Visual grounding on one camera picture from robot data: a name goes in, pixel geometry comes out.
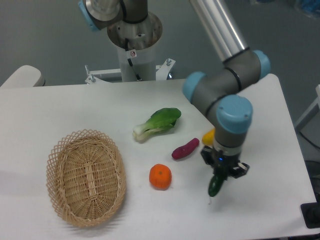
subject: metal bracket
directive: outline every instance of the metal bracket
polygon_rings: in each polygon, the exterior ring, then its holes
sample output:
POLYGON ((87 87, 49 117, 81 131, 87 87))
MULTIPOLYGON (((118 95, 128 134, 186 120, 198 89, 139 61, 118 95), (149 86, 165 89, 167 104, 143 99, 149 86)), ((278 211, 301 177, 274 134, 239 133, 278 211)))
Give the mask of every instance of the metal bracket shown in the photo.
POLYGON ((320 110, 320 85, 318 85, 315 90, 318 97, 294 123, 294 129, 296 133, 299 133, 320 110))
MULTIPOLYGON (((163 81, 163 80, 169 80, 172 79, 172 74, 170 73, 172 67, 175 65, 176 61, 173 59, 166 59, 163 65, 156 65, 156 81, 163 81)), ((93 83, 111 83, 114 82, 111 79, 115 78, 121 78, 121 70, 120 68, 117 69, 107 69, 107 70, 96 70, 96 71, 90 71, 88 65, 85 65, 85 71, 86 71, 86 80, 85 82, 87 84, 93 84, 93 83)))

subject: orange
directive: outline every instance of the orange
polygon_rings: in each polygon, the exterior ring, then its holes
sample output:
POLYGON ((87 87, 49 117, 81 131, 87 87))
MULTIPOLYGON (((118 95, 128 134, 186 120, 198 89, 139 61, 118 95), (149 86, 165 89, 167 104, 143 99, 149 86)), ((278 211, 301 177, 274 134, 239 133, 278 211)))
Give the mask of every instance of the orange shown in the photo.
POLYGON ((149 181, 155 188, 166 190, 171 180, 171 170, 166 165, 156 164, 150 169, 149 181))

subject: gray floor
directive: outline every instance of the gray floor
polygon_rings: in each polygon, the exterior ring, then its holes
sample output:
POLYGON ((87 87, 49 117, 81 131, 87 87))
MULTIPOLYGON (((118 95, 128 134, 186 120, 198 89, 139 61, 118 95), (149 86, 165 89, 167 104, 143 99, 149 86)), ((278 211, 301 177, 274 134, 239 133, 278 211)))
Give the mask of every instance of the gray floor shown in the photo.
MULTIPOLYGON (((250 5, 249 0, 226 0, 251 49, 270 58, 272 73, 282 86, 295 122, 317 97, 320 84, 320 18, 311 19, 294 9, 294 0, 250 5)), ((2 0, 0 8, 0 85, 20 66, 39 69, 47 85, 82 84, 84 65, 91 70, 118 68, 116 50, 106 29, 87 27, 78 0, 2 0)), ((220 62, 198 17, 187 0, 149 0, 149 10, 162 21, 157 64, 176 60, 173 77, 194 71, 217 73, 220 62)), ((303 129, 320 145, 319 114, 303 129)), ((320 153, 298 137, 305 160, 320 153)))

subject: green chili pepper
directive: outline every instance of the green chili pepper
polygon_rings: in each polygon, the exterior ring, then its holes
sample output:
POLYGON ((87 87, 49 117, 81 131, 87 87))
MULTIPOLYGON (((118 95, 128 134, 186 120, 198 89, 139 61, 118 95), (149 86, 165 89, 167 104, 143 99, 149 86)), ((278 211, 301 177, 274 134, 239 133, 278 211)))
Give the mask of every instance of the green chili pepper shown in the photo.
POLYGON ((220 191, 222 184, 227 179, 227 169, 225 167, 218 167, 216 169, 215 175, 211 178, 209 183, 208 193, 210 197, 214 197, 220 191))

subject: white table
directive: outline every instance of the white table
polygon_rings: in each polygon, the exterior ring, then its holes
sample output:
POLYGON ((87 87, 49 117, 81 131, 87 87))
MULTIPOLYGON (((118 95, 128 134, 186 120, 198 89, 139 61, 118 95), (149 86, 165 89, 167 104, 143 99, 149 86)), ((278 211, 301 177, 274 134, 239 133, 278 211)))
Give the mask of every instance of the white table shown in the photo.
POLYGON ((285 99, 269 74, 240 95, 253 105, 253 121, 241 160, 246 176, 230 178, 210 200, 213 170, 200 156, 172 160, 172 151, 212 125, 182 94, 183 80, 47 86, 0 90, 0 239, 244 240, 319 233, 307 229, 300 204, 315 202, 285 99), (143 144, 135 125, 156 110, 182 112, 174 133, 143 144), (95 129, 118 146, 127 193, 115 217, 90 229, 59 218, 46 188, 48 155, 73 131, 95 129), (166 191, 149 183, 150 168, 172 171, 166 191))

